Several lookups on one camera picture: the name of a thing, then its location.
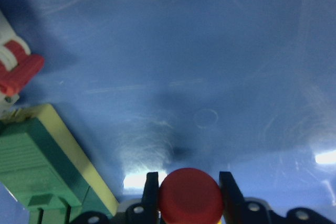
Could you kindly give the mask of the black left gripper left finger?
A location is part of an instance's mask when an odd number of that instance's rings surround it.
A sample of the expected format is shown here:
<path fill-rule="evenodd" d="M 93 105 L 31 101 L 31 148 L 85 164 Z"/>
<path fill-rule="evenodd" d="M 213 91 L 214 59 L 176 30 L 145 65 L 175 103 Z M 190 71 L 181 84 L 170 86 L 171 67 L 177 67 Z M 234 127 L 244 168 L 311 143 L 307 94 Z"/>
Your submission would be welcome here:
<path fill-rule="evenodd" d="M 158 212 L 159 175 L 149 172 L 146 175 L 141 201 L 132 204 L 126 210 L 126 223 L 155 224 L 159 220 Z"/>

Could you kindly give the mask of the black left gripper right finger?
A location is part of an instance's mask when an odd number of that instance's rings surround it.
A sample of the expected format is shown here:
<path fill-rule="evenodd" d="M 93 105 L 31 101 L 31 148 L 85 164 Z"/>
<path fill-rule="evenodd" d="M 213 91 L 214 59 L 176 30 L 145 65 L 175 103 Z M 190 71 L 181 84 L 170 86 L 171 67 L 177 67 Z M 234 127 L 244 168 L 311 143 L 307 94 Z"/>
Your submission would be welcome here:
<path fill-rule="evenodd" d="M 219 173 L 219 187 L 226 223 L 270 223 L 266 205 L 257 198 L 245 198 L 230 172 Z"/>

